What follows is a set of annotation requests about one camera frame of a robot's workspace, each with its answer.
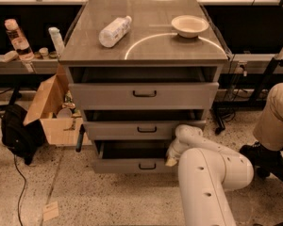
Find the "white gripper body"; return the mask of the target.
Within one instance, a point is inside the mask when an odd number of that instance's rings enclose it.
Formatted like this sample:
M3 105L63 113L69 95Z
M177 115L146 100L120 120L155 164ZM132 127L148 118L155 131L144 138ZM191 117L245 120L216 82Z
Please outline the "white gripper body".
M178 161L180 155L183 154L184 145L177 139L175 139L169 146L167 150L166 157L168 160Z

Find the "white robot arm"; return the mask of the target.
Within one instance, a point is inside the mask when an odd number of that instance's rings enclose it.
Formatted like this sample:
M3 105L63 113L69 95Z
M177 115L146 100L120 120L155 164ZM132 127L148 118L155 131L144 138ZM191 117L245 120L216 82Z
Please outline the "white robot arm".
M252 182L253 166L244 155L205 138L197 127L179 125L165 165L178 166L186 226L236 226L225 192Z

